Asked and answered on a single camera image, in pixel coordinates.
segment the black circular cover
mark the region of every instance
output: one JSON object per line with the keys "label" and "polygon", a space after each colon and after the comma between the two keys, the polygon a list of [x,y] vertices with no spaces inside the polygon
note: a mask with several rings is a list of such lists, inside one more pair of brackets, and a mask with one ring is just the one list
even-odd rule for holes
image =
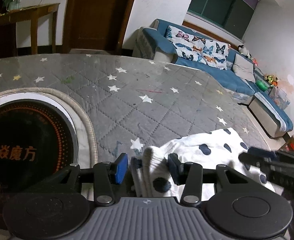
{"label": "black circular cover", "polygon": [[36,101],[0,106],[0,228],[4,203],[73,162],[76,135],[56,107]]}
{"label": "black circular cover", "polygon": [[220,192],[208,200],[206,215],[221,231],[244,239],[266,239],[280,234],[291,222],[287,200],[268,192]]}
{"label": "black circular cover", "polygon": [[89,215],[89,203],[79,193],[20,193],[3,209],[4,221],[16,237],[55,239],[76,230]]}

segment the metal screw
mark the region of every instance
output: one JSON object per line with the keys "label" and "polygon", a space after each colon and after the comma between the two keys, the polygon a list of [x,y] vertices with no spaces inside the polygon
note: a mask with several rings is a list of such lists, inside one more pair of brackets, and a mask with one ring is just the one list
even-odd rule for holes
{"label": "metal screw", "polygon": [[112,201],[112,198],[106,195],[102,195],[97,197],[97,201],[103,204],[107,204]]}
{"label": "metal screw", "polygon": [[187,203],[197,203],[199,198],[197,196],[188,195],[184,197],[184,201]]}

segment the window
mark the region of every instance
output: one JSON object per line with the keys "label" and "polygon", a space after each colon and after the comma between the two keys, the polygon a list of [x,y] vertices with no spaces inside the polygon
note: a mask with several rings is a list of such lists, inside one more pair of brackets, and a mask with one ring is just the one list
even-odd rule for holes
{"label": "window", "polygon": [[258,1],[191,0],[188,12],[209,20],[242,39]]}

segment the crosshair logo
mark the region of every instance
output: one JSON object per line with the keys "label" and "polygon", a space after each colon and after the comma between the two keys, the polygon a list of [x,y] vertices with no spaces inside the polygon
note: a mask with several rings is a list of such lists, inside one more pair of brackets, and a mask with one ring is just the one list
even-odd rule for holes
{"label": "crosshair logo", "polygon": [[145,199],[145,200],[143,201],[143,203],[145,203],[146,205],[149,205],[151,202],[152,202],[152,201],[151,201],[150,199]]}

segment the white wall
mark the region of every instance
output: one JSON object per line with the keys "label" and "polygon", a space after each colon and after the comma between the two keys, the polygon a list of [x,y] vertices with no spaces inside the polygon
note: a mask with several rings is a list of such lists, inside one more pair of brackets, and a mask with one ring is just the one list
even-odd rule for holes
{"label": "white wall", "polygon": [[[38,5],[41,0],[21,0],[21,6]],[[60,3],[57,15],[56,44],[62,45],[63,23],[67,0],[43,0],[41,4]],[[51,45],[51,14],[44,16],[38,21],[38,46]],[[30,21],[16,24],[17,48],[30,47]]]}
{"label": "white wall", "polygon": [[280,79],[291,102],[285,112],[294,125],[294,5],[259,3],[243,40],[259,68]]}
{"label": "white wall", "polygon": [[157,18],[181,25],[191,0],[135,0],[125,34],[124,49],[133,49],[137,30]]}
{"label": "white wall", "polygon": [[234,36],[228,34],[226,31],[221,30],[220,28],[214,26],[211,23],[208,23],[207,21],[205,21],[203,19],[199,19],[193,15],[186,14],[185,20],[187,22],[193,23],[194,25],[202,27],[208,31],[211,31],[212,33],[226,39],[227,41],[230,41],[231,43],[235,44],[236,46],[242,44],[242,41],[240,41],[238,38],[235,38]]}

